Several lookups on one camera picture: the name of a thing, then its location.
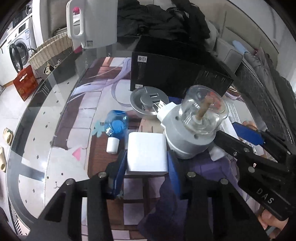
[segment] kettle handle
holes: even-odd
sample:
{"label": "kettle handle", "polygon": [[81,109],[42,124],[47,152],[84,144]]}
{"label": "kettle handle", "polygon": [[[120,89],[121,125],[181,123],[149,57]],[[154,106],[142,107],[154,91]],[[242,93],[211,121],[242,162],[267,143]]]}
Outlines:
{"label": "kettle handle", "polygon": [[[67,33],[70,39],[82,39],[84,35],[84,5],[85,0],[70,0],[66,5]],[[78,35],[74,33],[73,9],[80,9],[80,32]]]}

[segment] wooden stick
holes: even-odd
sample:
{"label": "wooden stick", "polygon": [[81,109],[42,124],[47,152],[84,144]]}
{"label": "wooden stick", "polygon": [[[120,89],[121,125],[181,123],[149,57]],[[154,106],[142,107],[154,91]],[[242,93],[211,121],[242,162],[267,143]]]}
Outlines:
{"label": "wooden stick", "polygon": [[201,104],[200,109],[197,111],[196,119],[201,120],[207,110],[209,109],[210,105],[214,103],[214,99],[211,96],[206,96],[204,102]]}

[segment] blue object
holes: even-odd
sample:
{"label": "blue object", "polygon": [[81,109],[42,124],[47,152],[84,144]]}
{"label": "blue object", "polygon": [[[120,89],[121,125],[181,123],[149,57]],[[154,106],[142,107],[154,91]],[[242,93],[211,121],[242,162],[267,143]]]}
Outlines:
{"label": "blue object", "polygon": [[181,180],[178,175],[177,167],[175,166],[175,161],[173,154],[171,152],[167,152],[168,155],[168,174],[170,177],[170,181],[172,184],[172,189],[177,197],[181,196]]}
{"label": "blue object", "polygon": [[232,41],[232,44],[237,49],[237,51],[242,55],[244,55],[245,52],[249,53],[249,51],[240,42],[234,40]]}
{"label": "blue object", "polygon": [[175,104],[181,104],[182,103],[182,99],[178,98],[178,97],[168,97],[169,102],[174,102]]}
{"label": "blue object", "polygon": [[128,129],[128,117],[125,111],[111,110],[105,120],[105,132],[109,137],[122,139]]}
{"label": "blue object", "polygon": [[117,176],[113,181],[113,195],[114,195],[114,197],[116,197],[120,193],[120,190],[122,187],[124,175],[126,173],[127,156],[128,156],[127,150],[123,150],[123,154],[118,156],[118,158],[121,158],[121,160],[120,160],[120,165],[119,165]]}
{"label": "blue object", "polygon": [[237,122],[232,123],[232,125],[233,125],[235,132],[237,133],[237,135],[240,138],[252,143],[255,146],[263,145],[264,140],[261,137],[261,134],[259,132],[254,131],[254,130],[250,129],[249,127],[244,126],[244,125],[237,123]]}
{"label": "blue object", "polygon": [[94,125],[94,129],[91,132],[91,135],[92,136],[96,135],[97,138],[99,138],[102,135],[102,132],[105,131],[104,125],[105,125],[104,122],[97,121]]}

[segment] blue gripper pad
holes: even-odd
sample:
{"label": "blue gripper pad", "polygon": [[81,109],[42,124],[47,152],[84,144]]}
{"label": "blue gripper pad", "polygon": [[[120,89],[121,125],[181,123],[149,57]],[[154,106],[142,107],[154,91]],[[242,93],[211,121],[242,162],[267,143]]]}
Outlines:
{"label": "blue gripper pad", "polygon": [[117,160],[108,164],[106,173],[108,174],[107,193],[113,198],[120,193],[124,175],[127,168],[127,150],[121,150]]}
{"label": "blue gripper pad", "polygon": [[252,143],[255,146],[263,145],[264,140],[259,132],[237,122],[232,123],[232,126],[240,138]]}
{"label": "blue gripper pad", "polygon": [[176,196],[179,198],[182,195],[182,184],[183,184],[183,173],[181,167],[178,163],[178,159],[174,153],[174,151],[167,151],[168,155],[168,173],[170,177],[170,181],[172,184],[172,188]]}

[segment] black box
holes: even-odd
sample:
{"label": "black box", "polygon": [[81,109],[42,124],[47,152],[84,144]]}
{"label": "black box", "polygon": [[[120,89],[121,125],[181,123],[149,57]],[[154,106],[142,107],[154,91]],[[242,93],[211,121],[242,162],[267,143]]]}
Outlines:
{"label": "black box", "polygon": [[184,98],[192,85],[204,85],[223,96],[233,79],[209,52],[167,39],[141,36],[132,53],[133,91],[152,86]]}

